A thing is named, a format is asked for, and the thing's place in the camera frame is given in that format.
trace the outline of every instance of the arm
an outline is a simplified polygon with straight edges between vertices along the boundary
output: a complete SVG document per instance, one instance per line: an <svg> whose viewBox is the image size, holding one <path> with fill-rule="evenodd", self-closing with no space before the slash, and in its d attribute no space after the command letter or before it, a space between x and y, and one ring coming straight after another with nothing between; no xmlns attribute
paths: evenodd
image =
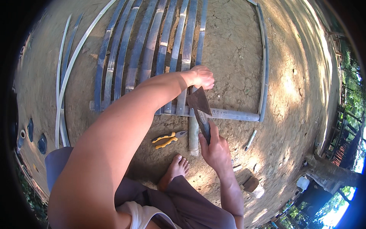
<svg viewBox="0 0 366 229"><path fill-rule="evenodd" d="M231 164L231 154L226 139L219 135L219 129L209 121L211 128L211 143L202 133L198 138L201 144L202 156L220 179L221 207L234 216L236 227L244 228L244 199L239 184L235 178Z"/></svg>
<svg viewBox="0 0 366 229"><path fill-rule="evenodd" d="M154 113L188 86L213 87L206 66L148 79L108 107L82 134L53 186L48 215L54 228L128 227L114 194Z"/></svg>

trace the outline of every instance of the pliers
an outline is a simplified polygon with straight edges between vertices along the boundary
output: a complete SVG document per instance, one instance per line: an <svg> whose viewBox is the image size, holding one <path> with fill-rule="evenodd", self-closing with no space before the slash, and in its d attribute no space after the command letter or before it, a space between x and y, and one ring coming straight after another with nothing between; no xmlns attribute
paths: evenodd
<svg viewBox="0 0 366 229"><path fill-rule="evenodd" d="M155 143L155 142L159 141L160 139L163 139L163 138L170 138L170 137L171 137L171 139L169 139L167 142L165 142L165 143L163 143L163 144L161 144L161 145L157 145L157 146L155 146L155 149L164 148L164 147L166 147L167 145L169 145L169 144L171 144L171 143L173 143L173 142L177 141L177 140L178 140L178 138L185 136L185 135L186 135L186 133L187 133L187 130L182 130L182 131L179 131L179 132L172 132L172 133L170 133L170 134L160 135L160 136L158 136L158 137L154 138L153 140L151 140L151 142L152 142L152 143Z"/></svg>

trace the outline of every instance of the brown shorts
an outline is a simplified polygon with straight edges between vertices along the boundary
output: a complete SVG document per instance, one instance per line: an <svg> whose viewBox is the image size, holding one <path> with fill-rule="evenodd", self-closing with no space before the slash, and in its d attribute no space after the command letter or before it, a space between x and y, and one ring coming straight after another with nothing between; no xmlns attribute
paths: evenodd
<svg viewBox="0 0 366 229"><path fill-rule="evenodd" d="M66 165L73 147L49 153L45 159L47 184L51 191ZM182 229L235 229L234 217L199 194L183 176L175 177L165 192L150 189L137 181L123 178L115 193L115 206L135 201L141 206L154 206L167 214ZM154 217L161 228L170 228L159 217Z"/></svg>

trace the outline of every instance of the flip-flop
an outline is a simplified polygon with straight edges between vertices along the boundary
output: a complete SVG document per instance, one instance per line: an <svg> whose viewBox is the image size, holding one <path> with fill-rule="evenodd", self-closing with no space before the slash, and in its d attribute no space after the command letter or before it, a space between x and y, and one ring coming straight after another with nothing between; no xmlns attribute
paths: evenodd
<svg viewBox="0 0 366 229"><path fill-rule="evenodd" d="M29 141L33 142L33 120L32 119L29 119L29 123L27 126L27 133L28 133Z"/></svg>
<svg viewBox="0 0 366 229"><path fill-rule="evenodd" d="M46 136L44 135L44 133L41 134L41 138L37 143L37 147L40 150L41 154L45 154L46 153L46 149L47 149L47 139Z"/></svg>

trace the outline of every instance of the yellow pliers handle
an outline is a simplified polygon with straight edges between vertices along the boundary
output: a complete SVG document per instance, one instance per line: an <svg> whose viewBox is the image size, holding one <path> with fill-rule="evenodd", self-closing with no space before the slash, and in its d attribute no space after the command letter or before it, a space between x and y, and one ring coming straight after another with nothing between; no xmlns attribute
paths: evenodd
<svg viewBox="0 0 366 229"><path fill-rule="evenodd" d="M160 139L174 137L174 136L175 136L175 132L172 132L170 134L163 134L163 135L160 135L160 136L154 138L153 140L151 140L151 142L155 143L155 142L159 141Z"/></svg>
<svg viewBox="0 0 366 229"><path fill-rule="evenodd" d="M160 149L160 148L164 148L164 147L166 147L167 145L169 145L169 144L171 144L171 143L173 143L173 142L175 142L175 141L177 141L178 139L176 138L176 137L172 137L171 139L169 139L167 142L165 142L165 143L163 143L163 144L161 144L161 145L157 145L157 146L155 146L155 149Z"/></svg>

